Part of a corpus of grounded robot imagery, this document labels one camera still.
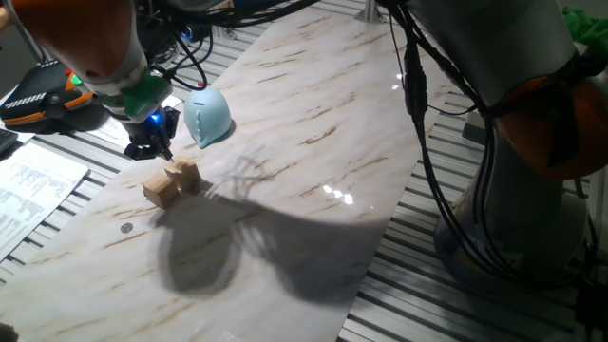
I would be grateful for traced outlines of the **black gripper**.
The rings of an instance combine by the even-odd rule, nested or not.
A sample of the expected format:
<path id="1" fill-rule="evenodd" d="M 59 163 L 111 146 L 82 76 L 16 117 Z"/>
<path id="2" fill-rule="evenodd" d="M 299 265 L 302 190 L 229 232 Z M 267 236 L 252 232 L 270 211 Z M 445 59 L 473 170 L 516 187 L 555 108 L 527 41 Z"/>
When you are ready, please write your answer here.
<path id="1" fill-rule="evenodd" d="M 141 123 L 123 123 L 123 128 L 127 132 L 130 142 L 123 152 L 128 158 L 134 161 L 153 160 L 161 152 L 161 156 L 165 160 L 173 160 L 170 140 L 163 136 L 166 129 L 166 119 L 162 110 L 153 112 Z M 160 138 L 161 148 L 152 144 L 154 138 Z"/>

